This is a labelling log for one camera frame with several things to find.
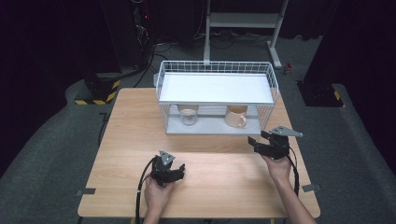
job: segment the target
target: cable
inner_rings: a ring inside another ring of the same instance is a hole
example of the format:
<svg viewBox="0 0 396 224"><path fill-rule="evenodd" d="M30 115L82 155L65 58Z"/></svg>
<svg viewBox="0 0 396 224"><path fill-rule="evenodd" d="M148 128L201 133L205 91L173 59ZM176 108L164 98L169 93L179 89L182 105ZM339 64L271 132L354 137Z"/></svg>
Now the cable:
<svg viewBox="0 0 396 224"><path fill-rule="evenodd" d="M147 68L147 66L148 65L145 64L142 67L140 67L139 69L134 70L133 72L121 75L119 77L102 77L101 80L103 80L103 81L118 81L118 80L121 80L121 79L126 78L126 77L132 77L134 75L137 75L137 74L141 73L144 69Z"/></svg>
<svg viewBox="0 0 396 224"><path fill-rule="evenodd" d="M146 46L148 39L149 39L149 33L146 30L145 27L141 26L141 25L136 25L136 31L138 31L139 34L137 34L137 40L139 41L140 44L140 48L143 49L144 46Z"/></svg>
<svg viewBox="0 0 396 224"><path fill-rule="evenodd" d="M154 47L158 47L158 46L162 46L162 45L169 45L169 48L167 48L167 49L163 49L163 50L160 50L160 51L155 51L155 52L157 52L157 53L166 52L167 50L169 50L169 49L171 49L171 48L172 48L173 44L174 44L174 43L162 43L162 44L156 44L156 45L154 45Z"/></svg>
<svg viewBox="0 0 396 224"><path fill-rule="evenodd" d="M160 56L160 57L163 57L166 61L169 61L169 59L168 58L166 58L165 56L163 56L163 55L161 55L161 54L157 54L157 53L155 53L154 55L156 55L156 56Z"/></svg>
<svg viewBox="0 0 396 224"><path fill-rule="evenodd" d="M146 178L148 176L145 176L145 173L147 171L147 169L149 168L149 166L154 162L155 158L152 158L148 164L146 165L143 174L140 176L140 181L139 181L139 185L137 186L137 194L136 194L136 210L135 210L135 217L134 217L134 223L135 224L140 224L140 195L142 192L142 187L143 187L143 182L146 180Z"/></svg>
<svg viewBox="0 0 396 224"><path fill-rule="evenodd" d="M289 147L289 149L293 152L294 154L294 161L296 162L296 167L297 167L297 157L296 157L296 153L294 152L293 148Z"/></svg>
<svg viewBox="0 0 396 224"><path fill-rule="evenodd" d="M235 37L233 35L230 35L230 37L231 37L230 39L220 40L220 41L229 41L229 40L231 40L232 42L231 42L231 44L229 46L222 47L222 48L221 47L216 47L215 45L212 44L212 41L210 42L210 46L212 48L214 48L214 49L227 49L227 48L231 47L235 43Z"/></svg>
<svg viewBox="0 0 396 224"><path fill-rule="evenodd" d="M294 165L294 163L291 160L289 155L286 155L286 157L288 158L288 160L291 163L291 166L293 167L293 172L294 172L294 193L296 193L296 195L298 196L298 190L300 188L300 176L299 176L298 171L297 171L297 166Z"/></svg>
<svg viewBox="0 0 396 224"><path fill-rule="evenodd" d="M82 217L78 216L78 222L77 224L81 224L82 223Z"/></svg>
<svg viewBox="0 0 396 224"><path fill-rule="evenodd" d="M156 70L153 66L150 66L150 67L149 67L149 70L151 70L151 72L152 72L153 74L157 73L157 70Z"/></svg>
<svg viewBox="0 0 396 224"><path fill-rule="evenodd" d="M235 42L236 43L259 43L259 42L268 40L271 36L270 35L257 35L257 36L252 36L253 38L251 40L243 40L243 39L238 40L238 38L241 38L241 37L242 36L238 36L236 38Z"/></svg>
<svg viewBox="0 0 396 224"><path fill-rule="evenodd" d="M150 59L150 61L149 61L149 63L148 63L148 66L147 66L145 72L144 72L144 73L142 74L142 76L139 78L139 80L137 80L137 82L134 84L134 88L136 88L136 86L140 83L140 81L143 79L143 77L145 76L145 74L147 73L147 71L149 70L149 68L151 67L152 60L154 59L154 50L155 50L155 48L153 47L153 48L152 48L152 53L151 53L151 59Z"/></svg>
<svg viewBox="0 0 396 224"><path fill-rule="evenodd" d="M107 113L99 113L99 115L104 115L104 116L103 116L103 119L102 119L102 122L103 122L102 123L102 128L100 129L99 136L98 136L98 146L100 146L100 144L102 142L103 130L105 128L105 125L108 122L108 119L110 118L111 113L108 115L108 117L106 116Z"/></svg>
<svg viewBox="0 0 396 224"><path fill-rule="evenodd" d="M201 13L201 21L199 23L198 26L198 30L194 35L194 38L199 34L199 31L201 30L201 26L202 26L202 21L204 20L204 14L205 14L205 0L202 0L202 13Z"/></svg>

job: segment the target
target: forearm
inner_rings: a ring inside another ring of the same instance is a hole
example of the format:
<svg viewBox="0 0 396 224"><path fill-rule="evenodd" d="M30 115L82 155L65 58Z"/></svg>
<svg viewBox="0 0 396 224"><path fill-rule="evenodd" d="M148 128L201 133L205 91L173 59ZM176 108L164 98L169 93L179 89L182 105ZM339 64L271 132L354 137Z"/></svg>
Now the forearm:
<svg viewBox="0 0 396 224"><path fill-rule="evenodd" d="M143 224L158 224L161 217L161 210L159 209L148 209Z"/></svg>
<svg viewBox="0 0 396 224"><path fill-rule="evenodd" d="M275 184L292 224L317 223L295 194L289 180L275 180Z"/></svg>

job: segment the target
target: black equipment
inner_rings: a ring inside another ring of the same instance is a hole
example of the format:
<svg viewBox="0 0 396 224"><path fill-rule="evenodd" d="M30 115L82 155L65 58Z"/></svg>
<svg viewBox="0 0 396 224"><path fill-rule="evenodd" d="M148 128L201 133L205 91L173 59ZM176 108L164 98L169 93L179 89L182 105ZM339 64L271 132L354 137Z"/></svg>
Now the black equipment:
<svg viewBox="0 0 396 224"><path fill-rule="evenodd" d="M178 170L171 171L174 156L160 150L161 157L155 156L152 162L151 177L155 179L158 185L163 186L164 183L175 182L184 177L185 164L183 163Z"/></svg>
<svg viewBox="0 0 396 224"><path fill-rule="evenodd" d="M248 143L254 147L254 152L263 156L279 160L290 154L290 145L288 136L302 137L302 133L297 133L283 126L271 129L270 133L262 131L262 138L269 141L269 145L257 142L252 137L248 137Z"/></svg>
<svg viewBox="0 0 396 224"><path fill-rule="evenodd" d="M185 164L183 163L178 170L171 170L171 166L173 160L175 159L174 156L171 154L160 150L160 156L155 156L148 162L143 171L142 176L140 177L139 186L137 187L137 195L136 195L136 210L135 210L135 224L140 224L140 194L142 192L143 182L145 181L145 173L149 166L152 164L152 170L149 174L151 178L157 181L157 184L163 187L163 184L175 182L179 179L184 177L184 170Z"/></svg>

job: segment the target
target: white wire basket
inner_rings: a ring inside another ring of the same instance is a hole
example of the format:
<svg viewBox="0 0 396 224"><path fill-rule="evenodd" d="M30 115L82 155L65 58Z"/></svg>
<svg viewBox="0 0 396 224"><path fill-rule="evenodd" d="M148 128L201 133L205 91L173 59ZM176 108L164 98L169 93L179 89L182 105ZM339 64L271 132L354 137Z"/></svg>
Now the white wire basket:
<svg viewBox="0 0 396 224"><path fill-rule="evenodd" d="M267 62L163 61L156 92L165 132L185 134L260 134L279 95ZM177 105L198 105L196 123L184 125ZM247 105L245 127L225 123L227 105Z"/></svg>

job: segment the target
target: yellow black hazard tape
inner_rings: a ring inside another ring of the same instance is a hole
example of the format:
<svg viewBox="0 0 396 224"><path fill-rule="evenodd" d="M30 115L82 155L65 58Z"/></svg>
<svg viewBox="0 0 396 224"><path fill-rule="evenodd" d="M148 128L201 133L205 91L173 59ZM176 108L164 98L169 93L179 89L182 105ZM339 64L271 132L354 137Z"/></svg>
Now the yellow black hazard tape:
<svg viewBox="0 0 396 224"><path fill-rule="evenodd" d="M107 105L110 104L116 96L117 88L120 85L120 80L117 80L111 86L107 98L104 99L75 99L77 105Z"/></svg>

